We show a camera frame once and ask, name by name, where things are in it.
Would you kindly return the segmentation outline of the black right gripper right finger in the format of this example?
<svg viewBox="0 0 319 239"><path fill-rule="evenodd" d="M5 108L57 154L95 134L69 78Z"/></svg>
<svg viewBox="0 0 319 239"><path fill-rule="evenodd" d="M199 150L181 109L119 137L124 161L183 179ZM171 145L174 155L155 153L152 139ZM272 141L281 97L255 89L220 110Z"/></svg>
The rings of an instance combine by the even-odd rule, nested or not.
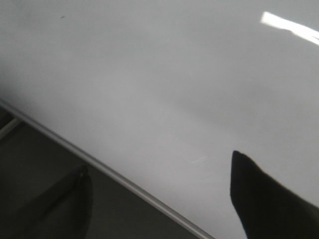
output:
<svg viewBox="0 0 319 239"><path fill-rule="evenodd" d="M319 209L234 151L230 197L249 239L317 239Z"/></svg>

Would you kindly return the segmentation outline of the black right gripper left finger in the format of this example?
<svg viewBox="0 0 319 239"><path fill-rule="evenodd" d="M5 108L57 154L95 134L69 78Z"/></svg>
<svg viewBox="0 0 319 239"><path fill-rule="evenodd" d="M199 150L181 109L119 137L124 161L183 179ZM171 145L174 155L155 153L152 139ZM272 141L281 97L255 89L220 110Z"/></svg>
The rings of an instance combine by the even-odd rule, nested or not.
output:
<svg viewBox="0 0 319 239"><path fill-rule="evenodd" d="M2 239L84 239L93 207L92 180L85 165L10 215L0 217Z"/></svg>

